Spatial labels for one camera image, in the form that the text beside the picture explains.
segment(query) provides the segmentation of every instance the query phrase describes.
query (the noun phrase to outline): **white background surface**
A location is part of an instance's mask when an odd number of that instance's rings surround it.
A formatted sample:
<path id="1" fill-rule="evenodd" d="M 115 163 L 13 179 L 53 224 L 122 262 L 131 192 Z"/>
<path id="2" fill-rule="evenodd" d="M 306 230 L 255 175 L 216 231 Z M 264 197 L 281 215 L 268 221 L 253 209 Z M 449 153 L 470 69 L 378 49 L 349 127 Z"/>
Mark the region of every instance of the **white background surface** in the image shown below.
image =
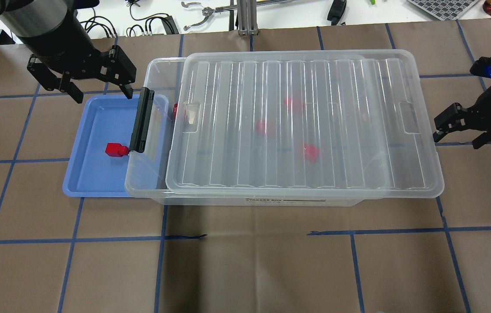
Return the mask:
<path id="1" fill-rule="evenodd" d="M 187 0 L 186 3 L 192 1 L 201 2 L 203 6 L 211 8 L 230 4 L 230 0 Z M 483 2 L 484 0 L 478 0 L 460 19 L 491 18 L 491 16 L 483 12 L 481 8 Z M 194 24 L 202 20 L 201 8 L 183 8 L 181 0 L 140 0 L 139 4 L 140 7 L 134 6 L 132 9 L 136 18 L 160 12 L 168 13 L 174 17 L 180 33 L 221 32 L 229 29 L 229 12 L 214 13 L 207 23 L 184 32 L 185 25 Z M 293 2 L 259 7 L 257 8 L 257 24 L 259 29 L 328 26 L 331 24 L 327 21 L 327 14 L 331 4 L 332 0 L 295 0 Z M 139 23 L 144 26 L 144 21 L 136 22 L 132 20 L 129 8 L 124 0 L 101 0 L 95 10 L 97 15 L 104 16 L 112 21 L 120 36 L 125 36 L 126 28 L 134 24 Z M 79 20 L 87 20 L 92 16 L 93 11 L 91 9 L 79 10 Z M 407 0 L 376 0 L 374 6 L 371 5 L 369 0 L 348 0 L 346 12 L 340 23 L 345 22 L 351 25 L 418 22 L 424 20 L 437 19 L 426 14 Z M 5 29 L 5 25 L 1 21 L 0 28 Z M 153 30 L 154 33 L 164 33 L 160 20 L 153 22 Z M 98 26 L 94 27 L 90 32 L 90 37 L 105 37 L 104 30 Z"/>

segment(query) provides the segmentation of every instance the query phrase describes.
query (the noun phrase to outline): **plastic storage box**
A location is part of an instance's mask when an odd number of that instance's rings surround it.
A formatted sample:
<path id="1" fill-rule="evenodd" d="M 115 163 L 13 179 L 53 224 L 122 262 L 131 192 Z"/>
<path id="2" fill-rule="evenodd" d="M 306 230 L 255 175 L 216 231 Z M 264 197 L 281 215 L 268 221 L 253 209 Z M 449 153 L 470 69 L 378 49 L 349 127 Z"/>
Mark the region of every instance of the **plastic storage box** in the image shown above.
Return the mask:
<path id="1" fill-rule="evenodd" d="M 195 53 L 153 60 L 145 87 L 170 103 L 179 95 L 178 113 L 172 146 L 163 147 L 170 149 L 166 173 L 146 166 L 154 155 L 130 153 L 131 196 L 352 206 L 433 198 L 444 189 L 407 51 Z"/>

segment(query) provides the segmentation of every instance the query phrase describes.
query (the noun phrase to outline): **black handle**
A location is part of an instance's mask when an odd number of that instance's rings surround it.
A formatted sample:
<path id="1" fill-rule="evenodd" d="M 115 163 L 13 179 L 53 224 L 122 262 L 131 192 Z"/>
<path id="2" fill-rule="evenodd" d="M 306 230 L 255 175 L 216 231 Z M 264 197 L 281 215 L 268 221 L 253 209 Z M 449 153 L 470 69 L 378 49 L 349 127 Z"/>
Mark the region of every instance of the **black handle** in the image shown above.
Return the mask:
<path id="1" fill-rule="evenodd" d="M 139 95 L 137 114 L 135 115 L 134 132 L 131 134 L 130 151 L 142 153 L 147 141 L 148 123 L 152 112 L 154 90 L 143 87 Z"/>

